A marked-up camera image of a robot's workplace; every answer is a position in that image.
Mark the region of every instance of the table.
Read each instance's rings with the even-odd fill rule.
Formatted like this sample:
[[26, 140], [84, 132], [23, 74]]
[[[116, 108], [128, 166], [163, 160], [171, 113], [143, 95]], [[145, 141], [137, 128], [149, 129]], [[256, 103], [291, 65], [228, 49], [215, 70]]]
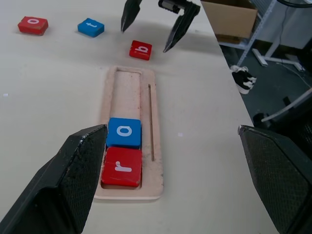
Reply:
[[[0, 218], [70, 134], [98, 124], [105, 74], [123, 65], [156, 73], [165, 189], [152, 202], [94, 201], [83, 233], [277, 233], [237, 135], [239, 124], [252, 122], [204, 11], [164, 54], [177, 15], [144, 0], [122, 34], [123, 6], [115, 0], [2, 4]], [[19, 33], [24, 16], [48, 19], [44, 36]], [[79, 34], [77, 24], [87, 17], [103, 22], [105, 33]], [[128, 56], [134, 39], [153, 45], [149, 62]]]

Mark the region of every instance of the black sneaker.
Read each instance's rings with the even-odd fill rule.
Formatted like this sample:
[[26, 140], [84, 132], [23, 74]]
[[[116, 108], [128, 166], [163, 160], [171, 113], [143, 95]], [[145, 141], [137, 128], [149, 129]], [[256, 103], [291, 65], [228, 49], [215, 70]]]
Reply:
[[253, 88], [253, 82], [248, 80], [244, 71], [232, 72], [236, 86], [241, 94], [248, 94]]
[[233, 71], [233, 72], [239, 72], [239, 71], [243, 71], [245, 72], [245, 76], [247, 77], [247, 79], [249, 81], [251, 81], [253, 83], [253, 85], [255, 84], [255, 82], [257, 81], [257, 77], [253, 77], [249, 72], [248, 72], [248, 68], [247, 67], [239, 67], [239, 66], [236, 66], [236, 65], [233, 65], [230, 67], [230, 69]]

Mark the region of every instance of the floor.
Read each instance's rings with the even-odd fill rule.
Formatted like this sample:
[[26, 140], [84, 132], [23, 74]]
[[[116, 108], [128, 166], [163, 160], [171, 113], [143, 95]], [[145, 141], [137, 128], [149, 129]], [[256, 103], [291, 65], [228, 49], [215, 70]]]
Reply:
[[[221, 46], [221, 49], [228, 65], [235, 65], [240, 50], [225, 46]], [[257, 113], [274, 114], [285, 107], [283, 98], [288, 97], [292, 102], [309, 89], [299, 76], [280, 64], [268, 62], [267, 67], [261, 66], [252, 52], [247, 55], [242, 66], [247, 66], [249, 72], [257, 77], [253, 89], [247, 95], [242, 95], [251, 119]], [[312, 76], [308, 72], [298, 72], [292, 65], [287, 67], [312, 86]]]

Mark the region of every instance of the red letter block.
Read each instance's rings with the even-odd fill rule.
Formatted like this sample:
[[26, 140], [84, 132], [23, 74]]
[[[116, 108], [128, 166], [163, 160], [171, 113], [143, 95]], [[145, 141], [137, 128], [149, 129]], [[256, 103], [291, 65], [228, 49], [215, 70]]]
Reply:
[[134, 40], [129, 55], [138, 59], [150, 60], [151, 52], [152, 45]]
[[48, 28], [48, 20], [25, 16], [18, 24], [22, 33], [36, 34], [42, 36]]
[[141, 150], [110, 147], [105, 156], [102, 182], [137, 187], [141, 182], [141, 167]]

